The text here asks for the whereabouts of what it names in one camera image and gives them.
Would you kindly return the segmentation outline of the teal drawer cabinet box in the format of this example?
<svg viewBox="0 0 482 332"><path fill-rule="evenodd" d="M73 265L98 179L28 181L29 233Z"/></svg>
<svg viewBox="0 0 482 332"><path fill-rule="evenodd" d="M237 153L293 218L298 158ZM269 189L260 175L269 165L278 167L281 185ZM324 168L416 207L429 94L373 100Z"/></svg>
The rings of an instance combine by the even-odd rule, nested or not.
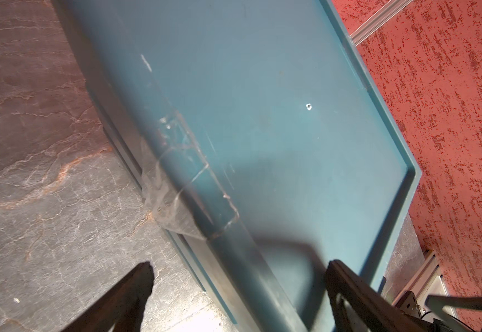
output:
<svg viewBox="0 0 482 332"><path fill-rule="evenodd" d="M239 331L335 330L332 260L379 288L421 172L329 1L53 7L141 192L141 137L177 112L233 199L218 238L163 229Z"/></svg>

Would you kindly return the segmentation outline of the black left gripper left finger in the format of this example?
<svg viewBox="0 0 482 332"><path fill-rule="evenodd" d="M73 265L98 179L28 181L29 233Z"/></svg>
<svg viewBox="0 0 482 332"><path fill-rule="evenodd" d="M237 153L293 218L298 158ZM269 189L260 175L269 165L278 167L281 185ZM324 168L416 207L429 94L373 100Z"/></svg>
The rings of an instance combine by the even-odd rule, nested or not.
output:
<svg viewBox="0 0 482 332"><path fill-rule="evenodd" d="M155 275L150 262L136 265L65 331L140 331Z"/></svg>

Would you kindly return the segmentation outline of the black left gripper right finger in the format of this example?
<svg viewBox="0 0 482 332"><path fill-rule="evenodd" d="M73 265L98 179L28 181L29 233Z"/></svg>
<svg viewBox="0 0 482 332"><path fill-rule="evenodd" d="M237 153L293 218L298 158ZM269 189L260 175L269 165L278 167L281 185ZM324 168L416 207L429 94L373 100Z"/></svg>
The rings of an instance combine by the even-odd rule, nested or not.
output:
<svg viewBox="0 0 482 332"><path fill-rule="evenodd" d="M332 260L325 272L325 285L337 331L352 331L346 304L370 331L427 331L418 319L392 307L342 261Z"/></svg>

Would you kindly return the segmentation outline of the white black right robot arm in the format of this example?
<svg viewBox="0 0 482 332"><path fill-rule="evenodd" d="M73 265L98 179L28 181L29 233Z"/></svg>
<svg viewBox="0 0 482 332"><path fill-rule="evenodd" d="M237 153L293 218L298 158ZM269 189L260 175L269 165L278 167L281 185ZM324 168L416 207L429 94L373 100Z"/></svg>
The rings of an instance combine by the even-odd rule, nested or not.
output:
<svg viewBox="0 0 482 332"><path fill-rule="evenodd" d="M444 307L462 308L470 311L482 311L482 297L445 297L429 295L425 305L440 318L452 331L470 331L465 325L444 311Z"/></svg>

